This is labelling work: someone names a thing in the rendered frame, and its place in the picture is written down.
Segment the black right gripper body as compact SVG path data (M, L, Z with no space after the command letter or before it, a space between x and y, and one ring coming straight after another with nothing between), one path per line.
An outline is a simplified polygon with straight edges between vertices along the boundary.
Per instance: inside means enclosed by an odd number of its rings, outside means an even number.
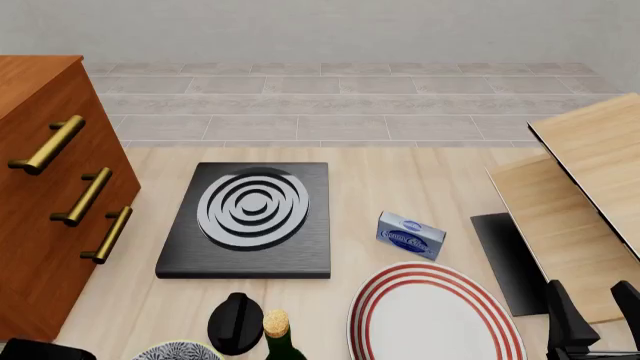
M595 351L587 353L567 352L561 348L548 350L547 360L640 360L640 352Z

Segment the green bottle with cork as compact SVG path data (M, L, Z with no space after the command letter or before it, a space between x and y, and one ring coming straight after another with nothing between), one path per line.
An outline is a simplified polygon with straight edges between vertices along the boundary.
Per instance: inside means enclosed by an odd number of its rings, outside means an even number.
M263 318L263 329L269 350L265 360L307 360L292 344L289 318L285 311L268 311Z

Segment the pale wooden shelf rack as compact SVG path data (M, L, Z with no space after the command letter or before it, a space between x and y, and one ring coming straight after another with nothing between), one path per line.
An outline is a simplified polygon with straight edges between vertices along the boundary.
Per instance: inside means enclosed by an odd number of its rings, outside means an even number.
M528 128L545 154L487 174L544 278L588 323L622 320L611 287L640 290L640 95Z

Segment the blue printed food box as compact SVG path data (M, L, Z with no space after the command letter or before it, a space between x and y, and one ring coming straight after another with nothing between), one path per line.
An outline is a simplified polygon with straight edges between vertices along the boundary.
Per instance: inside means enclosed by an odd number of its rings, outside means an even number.
M391 212L381 212L376 239L428 260L436 260L447 233L426 224L403 218Z

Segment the white plate with red rings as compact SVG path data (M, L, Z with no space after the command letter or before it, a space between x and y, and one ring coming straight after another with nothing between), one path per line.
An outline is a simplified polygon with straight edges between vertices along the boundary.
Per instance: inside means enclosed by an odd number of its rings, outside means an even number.
M447 266L411 261L380 269L347 316L352 360L527 360L508 311Z

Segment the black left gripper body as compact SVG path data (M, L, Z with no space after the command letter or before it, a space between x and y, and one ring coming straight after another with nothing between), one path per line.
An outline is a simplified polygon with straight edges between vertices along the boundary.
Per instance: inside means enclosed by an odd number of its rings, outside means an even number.
M96 356L74 347L11 338L0 352L0 360L96 360Z

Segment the wooden cabinet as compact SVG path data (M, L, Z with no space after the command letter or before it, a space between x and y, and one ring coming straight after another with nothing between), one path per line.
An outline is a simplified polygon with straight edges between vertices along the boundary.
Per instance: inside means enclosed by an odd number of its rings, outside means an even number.
M82 116L86 124L38 176L9 169L31 158L53 130ZM103 167L111 179L77 227L50 221L68 212ZM96 266L95 251L141 185L100 102L82 56L0 56L0 342L52 341Z

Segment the blue patterned bowl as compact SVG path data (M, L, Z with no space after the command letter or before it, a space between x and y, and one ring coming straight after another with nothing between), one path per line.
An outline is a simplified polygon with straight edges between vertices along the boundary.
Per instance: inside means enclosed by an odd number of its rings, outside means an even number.
M205 344L194 341L167 341L139 353L131 360L225 360Z

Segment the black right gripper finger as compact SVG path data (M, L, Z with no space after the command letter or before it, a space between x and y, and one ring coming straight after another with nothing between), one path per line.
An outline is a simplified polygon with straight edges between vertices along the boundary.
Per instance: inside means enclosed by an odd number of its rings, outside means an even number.
M611 293L640 351L640 292L628 281L619 281L611 288Z
M589 347L600 340L573 304L560 281L551 280L545 287L549 314L548 353L589 353Z

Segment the flat black stove plate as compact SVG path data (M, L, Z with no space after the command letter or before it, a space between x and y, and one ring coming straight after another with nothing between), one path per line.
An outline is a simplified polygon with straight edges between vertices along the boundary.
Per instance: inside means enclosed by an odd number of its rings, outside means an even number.
M328 165L197 164L155 274L176 279L330 278Z

